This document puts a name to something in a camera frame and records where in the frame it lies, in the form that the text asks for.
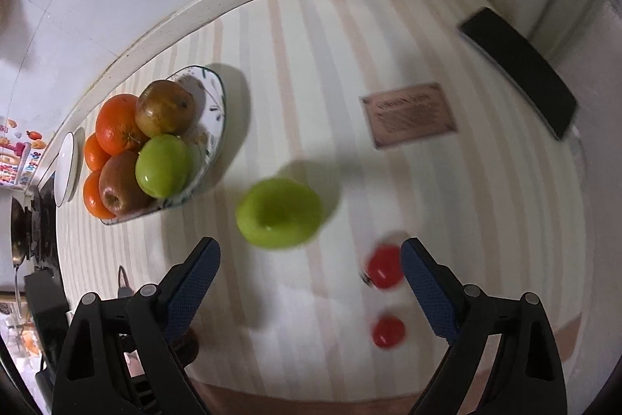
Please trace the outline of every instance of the green apple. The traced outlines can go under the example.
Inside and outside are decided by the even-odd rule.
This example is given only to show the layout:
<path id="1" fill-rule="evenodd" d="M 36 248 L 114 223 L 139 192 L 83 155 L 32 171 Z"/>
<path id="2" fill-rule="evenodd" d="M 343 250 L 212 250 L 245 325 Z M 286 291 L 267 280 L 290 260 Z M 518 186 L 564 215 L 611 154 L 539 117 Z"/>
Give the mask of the green apple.
<path id="1" fill-rule="evenodd" d="M 136 181 L 145 194 L 163 199 L 182 191 L 191 157 L 186 143 L 172 134 L 151 138 L 136 160 Z"/>
<path id="2" fill-rule="evenodd" d="M 256 183 L 236 210 L 242 236 L 263 248 L 304 243 L 317 232 L 323 219 L 318 194 L 307 185 L 282 177 Z"/>

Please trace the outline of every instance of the striped tablecloth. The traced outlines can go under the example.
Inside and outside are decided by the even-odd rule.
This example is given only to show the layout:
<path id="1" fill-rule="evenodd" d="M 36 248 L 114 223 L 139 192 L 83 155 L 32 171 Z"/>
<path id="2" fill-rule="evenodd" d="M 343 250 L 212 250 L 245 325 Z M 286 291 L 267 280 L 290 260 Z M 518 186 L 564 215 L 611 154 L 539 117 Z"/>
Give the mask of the striped tablecloth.
<path id="1" fill-rule="evenodd" d="M 446 343 L 406 284 L 374 290 L 360 266 L 380 240 L 416 236 L 464 283 L 495 296 L 539 294 L 554 328 L 566 330 L 567 358 L 584 292 L 580 182 L 568 142 L 555 141 L 456 31 L 486 4 L 256 0 L 148 62 L 114 94 L 207 65 L 228 96 L 225 148 L 186 205 L 117 226 L 86 212 L 82 168 L 79 191 L 57 218 L 71 305 L 88 291 L 116 297 L 120 264 L 135 289 L 158 282 L 212 236 L 223 262 L 193 324 L 201 353 L 192 377 L 286 399 L 413 394 Z M 375 150 L 360 98 L 430 82 L 441 84 L 458 132 Z M 306 175 L 335 209 L 306 246 L 269 252 L 245 243 L 234 209 L 254 182 L 279 171 Z M 389 352 L 370 337 L 385 312 L 407 327 L 405 344 Z"/>

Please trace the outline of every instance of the fruit bowl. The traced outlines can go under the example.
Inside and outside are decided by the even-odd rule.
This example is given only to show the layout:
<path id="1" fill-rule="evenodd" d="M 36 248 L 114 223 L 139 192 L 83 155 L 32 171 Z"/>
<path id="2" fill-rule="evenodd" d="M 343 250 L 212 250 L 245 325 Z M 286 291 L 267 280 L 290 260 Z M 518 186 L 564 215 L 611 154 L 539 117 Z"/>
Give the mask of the fruit bowl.
<path id="1" fill-rule="evenodd" d="M 220 153 L 225 133 L 225 88 L 220 77 L 211 69 L 189 66 L 177 71 L 167 79 L 179 83 L 195 99 L 197 108 L 190 128 L 180 137 L 186 141 L 192 154 L 192 167 L 188 184 L 176 195 L 159 199 L 147 208 L 135 213 L 102 219 L 106 225 L 127 222 L 156 211 L 173 208 L 188 201 L 200 185 L 206 172 Z"/>

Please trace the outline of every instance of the card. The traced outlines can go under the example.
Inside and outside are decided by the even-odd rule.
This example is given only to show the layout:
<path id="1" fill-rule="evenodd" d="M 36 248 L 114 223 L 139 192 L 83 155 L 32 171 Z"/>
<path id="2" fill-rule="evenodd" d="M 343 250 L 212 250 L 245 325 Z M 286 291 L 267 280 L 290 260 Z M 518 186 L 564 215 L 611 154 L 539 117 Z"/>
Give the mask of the card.
<path id="1" fill-rule="evenodd" d="M 457 130 L 438 83 L 371 94 L 362 101 L 377 149 Z"/>

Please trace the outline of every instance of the white plate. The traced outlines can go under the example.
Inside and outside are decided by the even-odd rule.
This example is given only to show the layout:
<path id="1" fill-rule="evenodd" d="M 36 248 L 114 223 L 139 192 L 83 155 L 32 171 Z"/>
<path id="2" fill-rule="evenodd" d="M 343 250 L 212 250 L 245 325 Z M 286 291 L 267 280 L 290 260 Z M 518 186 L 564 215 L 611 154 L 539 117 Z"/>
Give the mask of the white plate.
<path id="1" fill-rule="evenodd" d="M 78 152 L 73 133 L 68 132 L 58 152 L 54 175 L 54 200 L 59 208 L 72 194 L 78 172 Z"/>
<path id="2" fill-rule="evenodd" d="M 189 183 L 179 194 L 159 199 L 148 208 L 126 216 L 102 220 L 106 225 L 126 222 L 139 216 L 173 208 L 192 197 L 207 170 L 212 167 L 220 153 L 225 134 L 225 88 L 220 77 L 211 69 L 189 66 L 177 71 L 167 79 L 179 83 L 195 99 L 197 116 L 192 127 L 180 136 L 192 150 L 192 172 Z"/>

